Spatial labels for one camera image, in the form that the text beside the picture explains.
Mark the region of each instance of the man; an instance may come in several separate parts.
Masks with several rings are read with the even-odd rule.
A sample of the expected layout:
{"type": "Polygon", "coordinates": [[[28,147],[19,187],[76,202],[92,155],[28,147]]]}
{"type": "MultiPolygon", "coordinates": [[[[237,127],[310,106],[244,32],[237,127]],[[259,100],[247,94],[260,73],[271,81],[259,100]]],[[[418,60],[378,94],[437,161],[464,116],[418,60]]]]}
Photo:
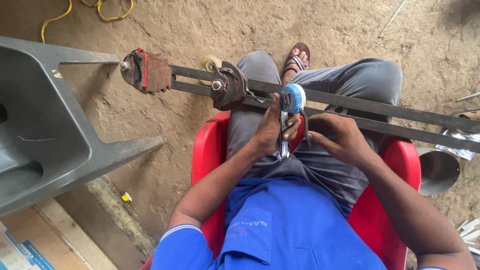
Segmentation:
{"type": "MultiPolygon", "coordinates": [[[[308,48],[299,43],[281,80],[264,52],[245,55],[238,67],[249,79],[387,104],[398,100],[402,72],[391,61],[369,58],[309,71],[309,60],[308,48]]],[[[368,183],[416,254],[418,269],[475,269],[452,224],[377,155],[386,135],[322,113],[309,118],[312,147],[303,139],[288,159],[277,161],[280,96],[271,98],[266,111],[246,105],[232,110],[227,161],[180,200],[152,269],[385,269],[346,221],[368,183]],[[225,199],[225,242],[213,260],[199,228],[225,199]]],[[[391,121],[356,110],[348,114],[391,121]]],[[[293,139],[299,124],[298,115],[290,117],[283,139],[293,139]]]]}

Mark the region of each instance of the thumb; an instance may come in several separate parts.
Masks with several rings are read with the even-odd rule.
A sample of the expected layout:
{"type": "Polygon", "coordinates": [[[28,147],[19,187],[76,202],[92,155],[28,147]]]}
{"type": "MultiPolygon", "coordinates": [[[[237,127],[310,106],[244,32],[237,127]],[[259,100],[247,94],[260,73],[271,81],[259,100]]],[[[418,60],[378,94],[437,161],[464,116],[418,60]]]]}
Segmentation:
{"type": "Polygon", "coordinates": [[[309,131],[308,132],[308,138],[311,141],[321,145],[325,150],[327,150],[327,152],[330,151],[330,150],[337,149],[338,146],[339,146],[338,144],[329,140],[327,137],[325,137],[322,134],[317,133],[315,131],[309,131]]]}
{"type": "Polygon", "coordinates": [[[267,115],[267,122],[268,123],[276,123],[278,122],[278,118],[280,116],[280,95],[278,93],[273,94],[273,102],[270,105],[268,115],[267,115]]]}

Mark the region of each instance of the gray pants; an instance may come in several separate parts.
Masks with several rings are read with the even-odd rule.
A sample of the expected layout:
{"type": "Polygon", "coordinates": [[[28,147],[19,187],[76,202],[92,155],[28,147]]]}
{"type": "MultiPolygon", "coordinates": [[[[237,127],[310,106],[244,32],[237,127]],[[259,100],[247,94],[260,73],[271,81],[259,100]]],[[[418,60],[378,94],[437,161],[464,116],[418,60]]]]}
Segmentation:
{"type": "MultiPolygon", "coordinates": [[[[245,55],[237,64],[247,79],[281,84],[273,59],[265,52],[256,51],[245,55]]],[[[333,68],[300,71],[290,80],[291,84],[305,89],[360,98],[395,105],[400,96],[402,70],[392,61],[367,58],[358,62],[333,68]]],[[[268,98],[271,94],[256,92],[268,98]]],[[[228,130],[227,159],[239,151],[255,134],[265,109],[240,105],[231,112],[228,130]]],[[[391,122],[383,115],[348,110],[348,115],[376,121],[391,122]]],[[[370,147],[379,152],[386,135],[362,130],[370,147]]],[[[332,131],[325,136],[332,139],[332,131]]],[[[368,179],[356,167],[338,161],[321,146],[308,147],[306,139],[298,145],[286,160],[278,161],[274,155],[258,161],[245,178],[273,178],[297,176],[326,189],[335,199],[352,208],[368,185],[368,179]]]]}

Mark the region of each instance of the black wire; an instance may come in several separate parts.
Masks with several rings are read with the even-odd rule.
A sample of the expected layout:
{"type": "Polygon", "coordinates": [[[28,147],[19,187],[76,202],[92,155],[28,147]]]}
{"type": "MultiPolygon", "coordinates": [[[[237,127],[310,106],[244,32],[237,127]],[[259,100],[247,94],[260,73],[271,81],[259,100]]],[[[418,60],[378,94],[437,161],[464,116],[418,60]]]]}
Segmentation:
{"type": "Polygon", "coordinates": [[[303,116],[303,123],[305,125],[305,131],[303,132],[303,136],[307,138],[307,143],[309,147],[312,147],[312,143],[310,142],[310,138],[308,138],[308,120],[307,120],[307,115],[305,112],[300,109],[300,115],[303,116]]]}

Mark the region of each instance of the white plastic strip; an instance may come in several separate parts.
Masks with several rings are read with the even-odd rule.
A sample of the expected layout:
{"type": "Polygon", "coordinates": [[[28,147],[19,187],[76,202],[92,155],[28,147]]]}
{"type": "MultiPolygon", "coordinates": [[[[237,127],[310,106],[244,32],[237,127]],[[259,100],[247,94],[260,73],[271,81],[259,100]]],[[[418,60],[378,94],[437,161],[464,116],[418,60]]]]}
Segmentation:
{"type": "Polygon", "coordinates": [[[463,231],[463,232],[460,234],[460,237],[463,237],[463,236],[467,235],[469,232],[473,231],[474,229],[475,229],[475,228],[470,228],[470,229],[468,229],[468,230],[466,230],[466,231],[463,231]]]}
{"type": "Polygon", "coordinates": [[[466,231],[470,228],[473,228],[473,227],[477,226],[478,224],[480,224],[480,220],[476,219],[476,220],[470,222],[469,224],[463,226],[462,229],[464,229],[466,231]]]}
{"type": "Polygon", "coordinates": [[[460,225],[460,227],[457,229],[457,232],[459,232],[460,229],[461,229],[463,226],[465,226],[465,224],[466,224],[467,222],[468,222],[468,221],[464,221],[464,222],[462,223],[462,225],[460,225]]]}
{"type": "Polygon", "coordinates": [[[472,240],[473,238],[478,237],[478,236],[480,236],[480,231],[474,231],[473,233],[471,233],[471,234],[463,237],[463,240],[465,240],[465,241],[470,241],[470,240],[472,240]]]}
{"type": "Polygon", "coordinates": [[[470,247],[470,246],[468,247],[468,249],[469,249],[471,252],[480,255],[480,250],[478,250],[478,249],[476,249],[476,248],[472,248],[472,247],[470,247]]]}

